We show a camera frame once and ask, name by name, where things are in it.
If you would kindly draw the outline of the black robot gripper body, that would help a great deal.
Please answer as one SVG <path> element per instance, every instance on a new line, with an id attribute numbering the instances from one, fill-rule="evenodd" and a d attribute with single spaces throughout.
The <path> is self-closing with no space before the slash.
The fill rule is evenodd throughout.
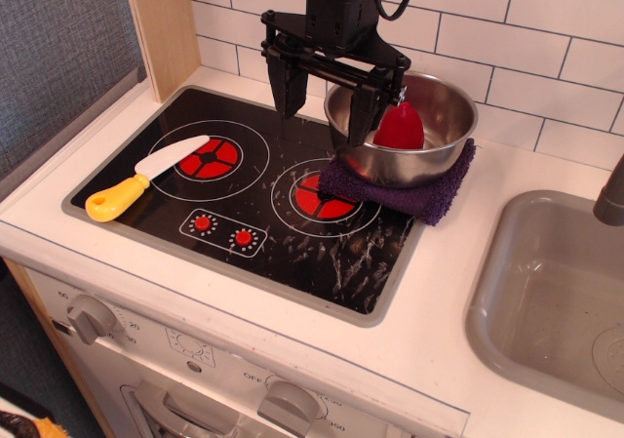
<path id="1" fill-rule="evenodd" d="M 359 84 L 383 88 L 388 104 L 405 97 L 404 72 L 410 60 L 378 34 L 381 19 L 398 19 L 410 0 L 393 13 L 382 0 L 306 0 L 303 14 L 268 10 L 261 15 L 266 36 L 262 55 L 292 59 L 301 70 L 355 90 Z"/>

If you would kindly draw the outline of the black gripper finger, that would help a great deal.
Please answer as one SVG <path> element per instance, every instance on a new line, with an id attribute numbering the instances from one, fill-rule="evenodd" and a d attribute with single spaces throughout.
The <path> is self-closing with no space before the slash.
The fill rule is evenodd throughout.
<path id="1" fill-rule="evenodd" d="M 305 105 L 308 73 L 277 54 L 270 54 L 267 64 L 275 108 L 284 119 L 292 118 Z"/>
<path id="2" fill-rule="evenodd" d="M 375 130 L 389 103 L 388 92 L 366 84 L 359 84 L 350 101 L 348 144 L 358 146 Z"/>

